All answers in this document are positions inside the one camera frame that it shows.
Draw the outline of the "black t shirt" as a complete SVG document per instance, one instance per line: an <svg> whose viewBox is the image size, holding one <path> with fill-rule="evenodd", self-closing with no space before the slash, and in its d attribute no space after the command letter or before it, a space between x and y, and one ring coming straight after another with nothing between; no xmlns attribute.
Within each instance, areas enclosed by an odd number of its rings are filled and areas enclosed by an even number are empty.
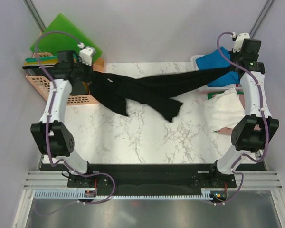
<svg viewBox="0 0 285 228"><path fill-rule="evenodd" d="M148 105L166 121L172 122L182 106L175 97L205 86L200 82L198 73L202 71L131 78L94 71L89 85L90 94L117 114L128 116L127 100L133 100Z"/></svg>

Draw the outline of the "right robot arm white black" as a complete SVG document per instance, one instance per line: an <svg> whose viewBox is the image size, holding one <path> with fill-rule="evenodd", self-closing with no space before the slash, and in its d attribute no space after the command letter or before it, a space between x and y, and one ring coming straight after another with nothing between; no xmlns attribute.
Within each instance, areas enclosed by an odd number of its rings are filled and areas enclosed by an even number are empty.
<svg viewBox="0 0 285 228"><path fill-rule="evenodd" d="M279 121L272 118L266 103L265 67L257 60L260 46L261 41L250 38L237 38L235 42L230 64L240 77L245 116L232 130L231 147L211 168L213 172L208 175L208 181L213 187L223 184L225 175L234 174L244 159L262 162L279 127Z"/></svg>

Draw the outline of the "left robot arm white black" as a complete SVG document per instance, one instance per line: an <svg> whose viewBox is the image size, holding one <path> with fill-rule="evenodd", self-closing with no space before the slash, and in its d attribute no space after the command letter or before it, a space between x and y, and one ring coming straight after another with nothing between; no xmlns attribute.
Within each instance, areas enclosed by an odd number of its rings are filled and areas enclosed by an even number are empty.
<svg viewBox="0 0 285 228"><path fill-rule="evenodd" d="M74 51L60 51L58 62L50 74L50 90L45 110L38 123L30 127L31 134L42 155L46 155L52 167L63 163L85 187L93 185L95 176L88 171L88 161L75 150L75 140L64 125L69 95L76 79L83 74L83 65Z"/></svg>

